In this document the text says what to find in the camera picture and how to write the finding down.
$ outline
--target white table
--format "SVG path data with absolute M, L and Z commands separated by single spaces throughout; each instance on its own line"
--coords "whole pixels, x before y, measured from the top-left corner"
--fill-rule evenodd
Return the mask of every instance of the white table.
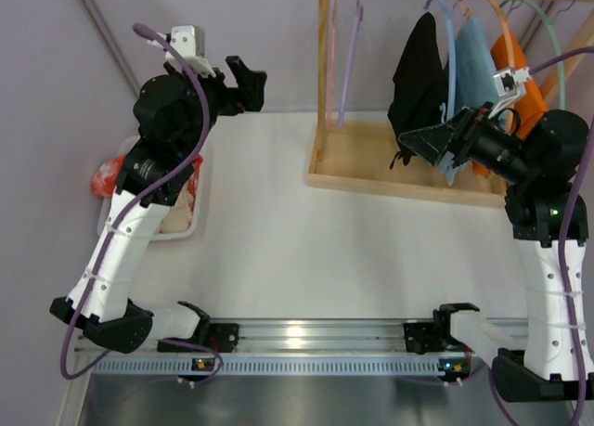
M 135 302 L 233 318 L 420 318 L 451 302 L 526 316 L 503 210 L 308 187 L 315 127 L 314 113 L 221 118 L 198 229 L 151 243 Z

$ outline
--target hook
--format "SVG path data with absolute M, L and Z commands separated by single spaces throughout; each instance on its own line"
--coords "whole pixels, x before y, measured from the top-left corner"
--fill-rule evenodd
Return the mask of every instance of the hook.
M 512 1 L 511 2 L 510 10 L 508 10 L 508 16 L 511 14 L 511 12 L 513 10 L 515 10 L 516 8 L 520 8 L 522 6 L 522 4 L 523 4 L 523 1 L 525 1 L 525 0 L 520 1 L 520 4 L 518 4 L 517 6 L 515 5 L 516 1 Z
M 564 8 L 563 10 L 559 10 L 559 11 L 557 12 L 557 14 L 555 15 L 555 19 L 553 20 L 553 22 L 554 22 L 555 20 L 557 20 L 557 18 L 559 17 L 559 15 L 560 15 L 561 13 L 564 13 L 565 11 L 568 11 L 568 10 L 569 10 L 569 9 L 570 9 L 572 6 L 574 6 L 574 4 L 575 4 L 575 1 L 577 1 L 577 0 L 573 0 L 573 1 L 572 1 L 572 3 L 571 3 L 571 4 L 570 4 L 570 5 L 567 7 L 567 8 Z

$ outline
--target blue cloth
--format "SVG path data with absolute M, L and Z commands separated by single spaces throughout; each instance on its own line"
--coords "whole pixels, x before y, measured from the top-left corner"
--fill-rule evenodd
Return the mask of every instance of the blue cloth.
M 470 19 L 460 30 L 456 38 L 456 57 L 455 114 L 465 106 L 481 107 L 486 101 L 497 103 L 499 97 L 493 81 L 497 69 L 483 25 L 477 18 Z M 453 155 L 448 152 L 440 163 L 440 169 L 450 186 L 459 169 L 452 167 L 452 159 Z

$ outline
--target blue hanger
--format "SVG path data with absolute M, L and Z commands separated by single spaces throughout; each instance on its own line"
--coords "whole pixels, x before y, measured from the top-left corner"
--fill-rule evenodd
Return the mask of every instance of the blue hanger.
M 433 0 L 427 0 L 424 10 L 429 9 Z M 442 8 L 445 17 L 445 29 L 447 30 L 447 48 L 449 51 L 449 74 L 447 85 L 447 110 L 445 119 L 449 120 L 454 116 L 454 104 L 456 100 L 456 41 L 454 37 L 454 21 L 452 20 L 452 9 L 446 0 L 435 0 Z

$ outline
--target stainless steel surface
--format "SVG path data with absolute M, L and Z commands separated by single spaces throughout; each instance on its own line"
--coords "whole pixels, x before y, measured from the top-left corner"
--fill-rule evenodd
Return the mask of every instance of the stainless steel surface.
M 461 388 L 375 377 L 220 377 L 194 390 L 151 381 L 94 376 L 79 426 L 508 426 L 485 375 Z M 569 419 L 565 403 L 508 406 L 522 426 Z

